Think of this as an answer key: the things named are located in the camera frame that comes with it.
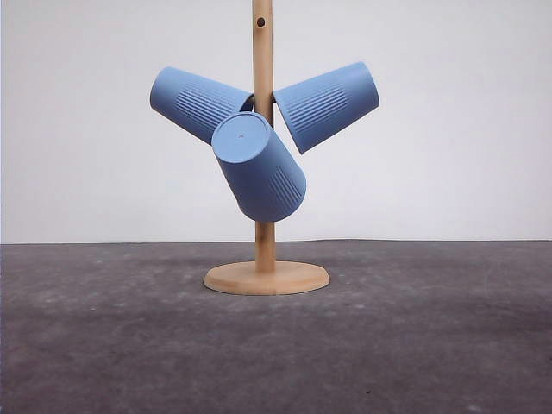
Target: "wooden mug stand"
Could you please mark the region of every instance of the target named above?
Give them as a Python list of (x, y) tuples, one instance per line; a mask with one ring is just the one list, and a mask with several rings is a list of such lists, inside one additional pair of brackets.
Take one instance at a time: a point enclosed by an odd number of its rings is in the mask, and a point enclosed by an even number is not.
[[(254, 110), (274, 125), (272, 0), (253, 0)], [(274, 223), (255, 223), (255, 261), (210, 269), (205, 286), (238, 295), (281, 295), (313, 291), (329, 283), (323, 267), (276, 261)]]

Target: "white wall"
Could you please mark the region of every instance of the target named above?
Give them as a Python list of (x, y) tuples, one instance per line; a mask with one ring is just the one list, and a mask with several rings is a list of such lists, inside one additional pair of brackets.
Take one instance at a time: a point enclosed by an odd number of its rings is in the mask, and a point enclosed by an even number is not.
[[(248, 0), (4, 0), (3, 242), (251, 240), (163, 66), (252, 89)], [(552, 238), (552, 2), (274, 1), (275, 87), (364, 60), (381, 106), (299, 156), (280, 240)]]

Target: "concrete floor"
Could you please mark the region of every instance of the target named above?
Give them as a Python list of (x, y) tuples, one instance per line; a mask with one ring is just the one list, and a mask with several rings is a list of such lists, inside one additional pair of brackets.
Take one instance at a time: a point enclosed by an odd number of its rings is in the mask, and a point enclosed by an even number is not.
[(4, 246), (2, 413), (552, 413), (552, 242), (280, 243), (330, 286), (202, 286), (252, 253)]

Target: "blue cup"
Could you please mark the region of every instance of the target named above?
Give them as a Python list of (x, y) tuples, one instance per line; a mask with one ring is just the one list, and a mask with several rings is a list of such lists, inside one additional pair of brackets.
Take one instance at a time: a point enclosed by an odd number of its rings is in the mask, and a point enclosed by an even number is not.
[(372, 75), (362, 62), (273, 95), (301, 154), (380, 106)]
[(224, 118), (253, 108), (252, 96), (232, 86), (166, 67), (152, 86), (149, 103), (161, 115), (210, 144), (213, 131)]
[(229, 116), (216, 127), (212, 147), (247, 217), (277, 222), (303, 202), (304, 173), (263, 116), (254, 112)]

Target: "vertical ridges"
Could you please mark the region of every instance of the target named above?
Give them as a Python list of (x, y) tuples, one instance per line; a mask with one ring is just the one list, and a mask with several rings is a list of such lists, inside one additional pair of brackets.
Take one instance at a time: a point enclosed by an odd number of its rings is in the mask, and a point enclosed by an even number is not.
[(180, 91), (175, 107), (207, 136), (211, 136), (216, 126), (235, 110), (232, 101), (223, 94), (195, 85), (186, 85)]
[(286, 102), (287, 115), (298, 134), (330, 122), (347, 109), (348, 98), (337, 84), (321, 85), (316, 90)]
[(295, 211), (301, 202), (301, 192), (279, 166), (276, 167), (276, 171), (269, 179), (268, 186), (272, 190), (274, 201), (282, 214), (289, 216), (291, 212)]

